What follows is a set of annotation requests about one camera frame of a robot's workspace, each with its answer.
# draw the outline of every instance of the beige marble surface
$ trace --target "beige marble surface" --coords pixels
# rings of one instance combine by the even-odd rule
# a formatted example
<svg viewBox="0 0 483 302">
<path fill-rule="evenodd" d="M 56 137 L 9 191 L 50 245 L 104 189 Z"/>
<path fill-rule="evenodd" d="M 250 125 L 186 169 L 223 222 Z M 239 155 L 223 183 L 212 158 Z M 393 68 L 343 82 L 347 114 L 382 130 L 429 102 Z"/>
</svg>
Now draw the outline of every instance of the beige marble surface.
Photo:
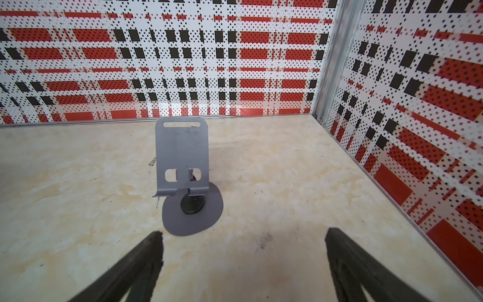
<svg viewBox="0 0 483 302">
<path fill-rule="evenodd" d="M 207 122 L 225 207 L 189 237 L 151 197 L 154 122 L 0 129 L 0 301 L 66 301 L 153 230 L 153 301 L 336 301 L 331 226 L 432 301 L 477 301 L 310 115 Z"/>
</svg>

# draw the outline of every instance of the patterned wall panel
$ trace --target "patterned wall panel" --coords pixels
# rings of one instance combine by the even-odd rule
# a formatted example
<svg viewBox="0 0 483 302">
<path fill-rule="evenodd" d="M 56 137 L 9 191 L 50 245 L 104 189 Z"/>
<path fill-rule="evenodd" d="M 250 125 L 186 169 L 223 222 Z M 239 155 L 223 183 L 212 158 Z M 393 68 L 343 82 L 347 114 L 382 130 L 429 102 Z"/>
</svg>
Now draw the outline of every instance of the patterned wall panel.
<svg viewBox="0 0 483 302">
<path fill-rule="evenodd" d="M 327 127 L 483 291 L 483 3 L 367 1 Z"/>
<path fill-rule="evenodd" d="M 0 4 L 0 123 L 308 113 L 337 0 Z"/>
</svg>

